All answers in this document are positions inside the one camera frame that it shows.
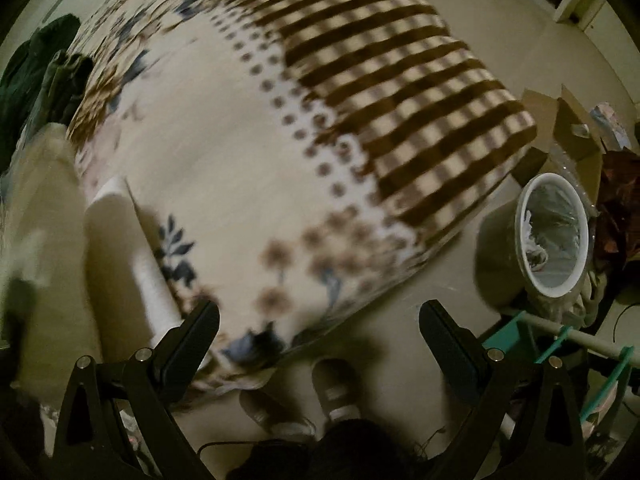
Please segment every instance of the dark green clothing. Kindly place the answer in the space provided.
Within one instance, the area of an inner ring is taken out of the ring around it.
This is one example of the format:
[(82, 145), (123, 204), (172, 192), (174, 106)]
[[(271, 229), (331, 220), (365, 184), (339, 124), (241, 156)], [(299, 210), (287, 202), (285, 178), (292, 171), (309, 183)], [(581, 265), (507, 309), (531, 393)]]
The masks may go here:
[(62, 16), (37, 30), (9, 60), (0, 80), (0, 173), (9, 167), (49, 61), (68, 49), (79, 27), (80, 20), (72, 14)]

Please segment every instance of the cardboard box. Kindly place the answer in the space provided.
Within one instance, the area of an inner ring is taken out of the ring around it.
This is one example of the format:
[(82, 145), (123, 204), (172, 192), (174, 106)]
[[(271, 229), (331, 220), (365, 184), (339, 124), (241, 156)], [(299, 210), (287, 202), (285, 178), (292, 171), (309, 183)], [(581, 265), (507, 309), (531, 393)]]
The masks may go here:
[(562, 174), (549, 156), (554, 149), (553, 144), (557, 143), (595, 204), (600, 188), (602, 154), (605, 152), (597, 123), (565, 86), (562, 86), (558, 99), (527, 89), (522, 95), (522, 104), (536, 120), (538, 134), (511, 174), (521, 186), (539, 173)]

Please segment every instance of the slipper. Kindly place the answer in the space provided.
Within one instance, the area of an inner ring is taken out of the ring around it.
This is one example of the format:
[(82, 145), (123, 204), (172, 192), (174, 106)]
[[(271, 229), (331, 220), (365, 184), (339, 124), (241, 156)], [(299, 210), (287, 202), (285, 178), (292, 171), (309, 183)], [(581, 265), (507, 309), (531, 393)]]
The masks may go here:
[(308, 442), (316, 436), (311, 421), (292, 413), (263, 391), (242, 390), (239, 400), (244, 412), (273, 438)]
[(314, 390), (324, 416), (332, 423), (361, 418), (360, 380), (356, 371), (343, 359), (323, 359), (311, 372)]

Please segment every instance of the beige floor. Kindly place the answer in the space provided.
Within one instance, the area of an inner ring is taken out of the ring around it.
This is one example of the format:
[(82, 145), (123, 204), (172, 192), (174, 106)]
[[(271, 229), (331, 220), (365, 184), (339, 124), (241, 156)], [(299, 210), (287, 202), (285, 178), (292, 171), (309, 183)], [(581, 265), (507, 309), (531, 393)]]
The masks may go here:
[[(64, 12), (86, 19), (103, 0), (32, 0), (0, 47), (0, 69), (18, 44), (40, 23)], [(467, 41), (478, 57), (516, 95), (532, 88), (549, 95), (567, 85), (587, 107), (606, 100), (630, 128), (635, 119), (631, 99), (590, 40), (571, 25), (551, 20), (543, 0), (429, 0), (449, 22), (455, 35)], [(332, 354), (347, 358), (366, 384), (372, 416), (407, 442), (425, 442), (445, 427), (428, 447), (441, 450), (453, 436), (464, 408), (447, 394), (440, 370), (417, 327), (417, 307), (439, 299), (453, 318), (480, 335), (497, 319), (474, 281), (474, 252), (481, 217), (519, 192), (505, 181), (485, 212), (476, 218), (424, 270), (354, 316), (304, 355), (291, 358), (267, 389), (301, 409), (322, 426), (322, 416), (310, 382), (310, 364)], [(190, 413), (177, 415), (194, 446), (212, 440), (251, 440), (265, 434), (241, 411), (236, 394)], [(246, 455), (246, 447), (224, 446), (203, 453), (219, 478)]]

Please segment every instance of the black pants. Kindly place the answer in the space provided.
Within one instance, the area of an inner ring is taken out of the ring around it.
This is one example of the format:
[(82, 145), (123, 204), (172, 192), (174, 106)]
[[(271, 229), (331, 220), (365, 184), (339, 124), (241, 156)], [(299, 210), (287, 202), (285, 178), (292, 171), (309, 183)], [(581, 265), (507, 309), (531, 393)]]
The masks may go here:
[(283, 440), (256, 444), (227, 480), (408, 480), (408, 460), (379, 426), (345, 420), (313, 448)]

